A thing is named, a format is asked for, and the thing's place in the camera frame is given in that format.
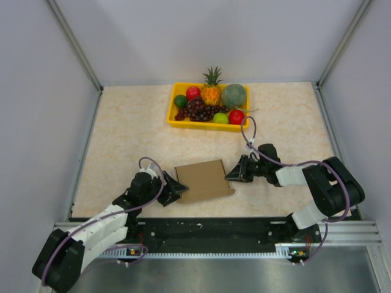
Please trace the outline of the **brown cardboard box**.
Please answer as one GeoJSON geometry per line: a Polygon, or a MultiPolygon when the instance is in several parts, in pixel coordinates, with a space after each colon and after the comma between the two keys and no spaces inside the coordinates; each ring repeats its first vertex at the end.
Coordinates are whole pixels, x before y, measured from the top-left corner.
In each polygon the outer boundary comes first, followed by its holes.
{"type": "Polygon", "coordinates": [[[226,180],[222,159],[175,167],[178,182],[188,187],[180,204],[193,204],[232,196],[235,189],[226,180]]]}

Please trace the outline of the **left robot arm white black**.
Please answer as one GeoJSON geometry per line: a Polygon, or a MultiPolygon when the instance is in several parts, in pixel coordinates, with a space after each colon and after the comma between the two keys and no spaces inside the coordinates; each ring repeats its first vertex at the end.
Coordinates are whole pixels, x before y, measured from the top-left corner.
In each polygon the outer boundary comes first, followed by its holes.
{"type": "Polygon", "coordinates": [[[69,291],[86,267],[103,252],[122,240],[138,237],[137,216],[146,205],[157,201],[167,206],[189,188],[167,172],[157,175],[142,170],[130,186],[103,212],[84,224],[51,232],[33,267],[32,274],[56,292],[69,291]]]}

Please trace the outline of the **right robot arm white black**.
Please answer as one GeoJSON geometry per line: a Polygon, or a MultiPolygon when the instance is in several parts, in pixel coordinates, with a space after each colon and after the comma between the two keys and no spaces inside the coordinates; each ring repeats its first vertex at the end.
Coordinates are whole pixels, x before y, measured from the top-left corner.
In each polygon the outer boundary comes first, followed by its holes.
{"type": "Polygon", "coordinates": [[[365,199],[362,186],[337,157],[287,165],[281,163],[271,143],[260,145],[256,150],[252,144],[247,147],[249,154],[240,157],[233,170],[225,176],[226,180],[251,183],[255,177],[264,177],[276,187],[309,188],[312,201],[287,217],[285,234],[291,241],[300,241],[307,235],[307,228],[329,220],[339,212],[346,212],[365,199]]]}

